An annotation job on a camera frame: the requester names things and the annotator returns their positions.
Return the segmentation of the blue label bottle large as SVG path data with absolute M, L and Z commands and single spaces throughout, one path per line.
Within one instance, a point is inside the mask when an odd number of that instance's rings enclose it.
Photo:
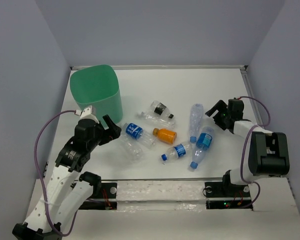
M 125 123 L 123 130 L 129 137 L 148 149 L 153 148 L 156 144 L 154 136 L 135 123 Z

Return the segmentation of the tall clear blue cap bottle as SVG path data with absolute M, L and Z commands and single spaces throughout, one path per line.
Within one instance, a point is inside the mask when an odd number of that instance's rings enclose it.
M 201 127 L 204 115 L 204 107 L 201 103 L 195 103 L 190 109 L 189 116 L 189 141 L 195 143 Z

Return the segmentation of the clear crushed bottle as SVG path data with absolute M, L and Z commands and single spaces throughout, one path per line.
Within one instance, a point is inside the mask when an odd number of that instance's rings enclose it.
M 144 155 L 143 150 L 130 136 L 124 133 L 119 137 L 119 141 L 125 153 L 132 161 L 139 161 L 142 159 Z

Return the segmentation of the clear bottle white cap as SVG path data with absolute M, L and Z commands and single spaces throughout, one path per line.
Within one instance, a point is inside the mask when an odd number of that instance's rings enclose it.
M 176 123 L 173 120 L 162 119 L 158 116 L 150 115 L 144 111 L 137 113 L 136 117 L 145 121 L 147 124 L 158 128 L 174 129 Z

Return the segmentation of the orange juice bottle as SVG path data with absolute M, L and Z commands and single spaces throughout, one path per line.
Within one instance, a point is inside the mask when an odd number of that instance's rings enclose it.
M 177 133 L 175 131 L 166 128 L 154 128 L 152 134 L 157 137 L 161 142 L 166 144 L 173 144 L 177 138 Z

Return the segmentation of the small blue cap bottle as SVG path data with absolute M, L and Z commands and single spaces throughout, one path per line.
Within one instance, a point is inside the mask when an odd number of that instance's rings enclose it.
M 188 155 L 192 150 L 192 144 L 190 141 L 185 141 L 170 147 L 166 153 L 162 154 L 160 157 L 163 161 L 178 160 L 179 158 Z

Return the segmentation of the clear bottle black label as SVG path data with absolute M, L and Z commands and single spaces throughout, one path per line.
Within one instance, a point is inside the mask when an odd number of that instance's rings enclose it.
M 162 119 L 172 120 L 174 118 L 169 108 L 160 101 L 154 100 L 150 105 L 150 110 Z

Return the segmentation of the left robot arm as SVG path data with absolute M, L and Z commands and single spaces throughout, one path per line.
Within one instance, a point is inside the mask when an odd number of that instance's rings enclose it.
M 60 240 L 72 231 L 77 211 L 89 198 L 101 191 L 101 177 L 82 173 L 97 146 L 116 140 L 121 128 L 104 115 L 107 128 L 92 113 L 82 111 L 74 135 L 59 152 L 47 183 L 41 179 L 42 196 L 23 223 L 12 234 L 19 240 Z

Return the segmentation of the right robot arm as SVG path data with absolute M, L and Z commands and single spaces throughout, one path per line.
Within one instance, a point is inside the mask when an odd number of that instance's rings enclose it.
M 219 100 L 206 111 L 222 130 L 244 138 L 240 165 L 222 177 L 220 190 L 232 196 L 239 186 L 252 184 L 261 178 L 282 177 L 290 171 L 288 141 L 285 133 L 272 132 L 244 118 L 242 97 L 225 103 Z

